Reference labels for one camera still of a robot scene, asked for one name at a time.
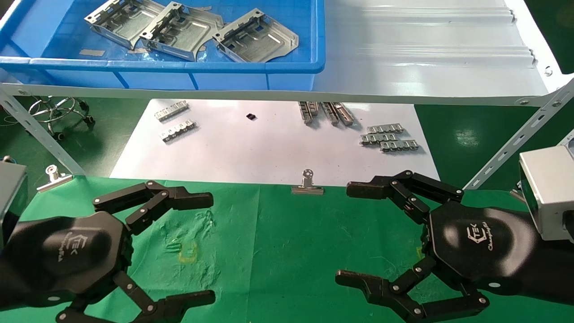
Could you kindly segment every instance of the blue plastic bin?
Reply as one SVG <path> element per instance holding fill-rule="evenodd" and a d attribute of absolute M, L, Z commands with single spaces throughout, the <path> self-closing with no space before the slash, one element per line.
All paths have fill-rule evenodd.
<path fill-rule="evenodd" d="M 267 63 L 237 63 L 212 40 L 198 61 L 128 50 L 90 30 L 104 0 L 15 0 L 0 22 L 0 68 L 24 84 L 153 90 L 309 91 L 325 66 L 323 0 L 180 0 L 211 6 L 224 22 L 257 7 L 299 35 L 299 47 Z M 169 0 L 156 0 L 167 5 Z M 143 47 L 138 42 L 137 48 Z M 104 51 L 81 55 L 82 49 Z"/>

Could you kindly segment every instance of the stool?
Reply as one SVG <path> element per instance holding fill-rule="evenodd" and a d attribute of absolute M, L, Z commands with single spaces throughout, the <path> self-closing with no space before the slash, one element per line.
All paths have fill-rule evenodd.
<path fill-rule="evenodd" d="M 79 98 L 68 97 L 62 101 L 54 104 L 52 102 L 52 95 L 48 96 L 46 99 L 40 97 L 32 96 L 36 99 L 36 102 L 32 104 L 28 112 L 41 124 L 48 124 L 48 133 L 56 140 L 62 141 L 65 136 L 61 132 L 55 132 L 52 128 L 52 124 L 65 116 L 70 112 L 73 112 L 82 117 L 82 120 L 88 125 L 93 125 L 95 123 L 94 118 L 88 113 L 90 112 L 90 107 L 85 101 Z M 72 105 L 70 107 L 64 107 L 64 105 L 71 101 Z M 48 115 L 47 120 L 39 120 L 38 117 Z"/>

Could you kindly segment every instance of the yellow marking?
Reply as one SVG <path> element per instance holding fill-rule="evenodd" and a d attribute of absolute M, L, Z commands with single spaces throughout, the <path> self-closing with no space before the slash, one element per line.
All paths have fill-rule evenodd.
<path fill-rule="evenodd" d="M 183 264 L 194 263 L 197 260 L 197 242 L 182 244 L 180 252 L 177 255 L 177 260 Z"/>

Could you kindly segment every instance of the white paper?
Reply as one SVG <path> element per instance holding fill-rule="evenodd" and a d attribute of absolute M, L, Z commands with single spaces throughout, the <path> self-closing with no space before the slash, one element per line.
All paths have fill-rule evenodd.
<path fill-rule="evenodd" d="M 318 186 L 345 186 L 412 170 L 438 179 L 413 105 L 347 103 L 355 124 L 332 126 L 320 109 L 305 125 L 297 102 L 187 100 L 190 109 L 164 122 L 153 114 L 180 100 L 151 100 L 110 177 L 194 182 L 301 184 L 310 168 Z M 257 119 L 249 120 L 252 113 Z M 164 143 L 158 134 L 191 119 L 197 128 Z M 359 145 L 367 126 L 400 123 L 412 152 Z"/>

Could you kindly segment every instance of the logo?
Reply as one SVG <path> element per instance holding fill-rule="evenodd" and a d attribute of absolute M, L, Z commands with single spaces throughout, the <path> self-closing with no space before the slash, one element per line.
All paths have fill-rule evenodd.
<path fill-rule="evenodd" d="M 486 240 L 486 232 L 483 228 L 477 228 L 476 224 L 471 224 L 467 227 L 467 233 L 468 238 L 476 243 L 481 243 Z"/>
<path fill-rule="evenodd" d="M 492 233 L 490 233 L 490 227 L 488 226 L 488 224 L 486 224 L 486 222 L 483 222 L 482 226 L 486 229 L 486 234 L 488 235 L 488 250 L 492 251 L 494 247 L 492 246 Z"/>
<path fill-rule="evenodd" d="M 71 231 L 66 233 L 64 239 L 62 240 L 60 248 L 58 249 L 58 262 L 64 260 L 64 254 L 65 254 L 64 250 L 72 249 L 72 251 L 69 254 L 77 255 L 77 251 L 79 249 L 84 249 L 84 247 L 86 246 L 86 241 L 88 240 L 88 237 L 79 234 L 77 236 L 70 238 L 72 234 L 73 232 Z"/>

